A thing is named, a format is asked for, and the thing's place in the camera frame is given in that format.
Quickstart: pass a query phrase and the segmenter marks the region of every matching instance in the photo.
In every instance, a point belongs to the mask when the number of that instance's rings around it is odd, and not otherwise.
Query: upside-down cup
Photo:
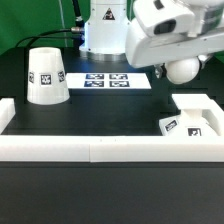
[[[51,105],[69,99],[61,51],[53,47],[29,51],[27,100],[34,104]]]

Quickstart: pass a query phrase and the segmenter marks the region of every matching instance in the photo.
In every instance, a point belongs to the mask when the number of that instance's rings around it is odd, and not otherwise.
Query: black tabletop
[[[0,56],[0,97],[15,99],[4,135],[161,135],[177,114],[172,93],[206,93],[224,109],[224,65],[213,58],[190,83],[158,80],[152,68],[102,63],[62,49],[66,72],[145,72],[151,90],[72,90],[69,101],[27,102],[28,51]],[[0,163],[0,223],[224,223],[223,163]]]

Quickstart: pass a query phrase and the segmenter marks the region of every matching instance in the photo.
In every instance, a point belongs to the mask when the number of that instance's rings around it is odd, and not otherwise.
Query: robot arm
[[[224,0],[136,0],[126,57],[140,68],[165,64],[175,84],[192,80],[201,55],[224,50]]]

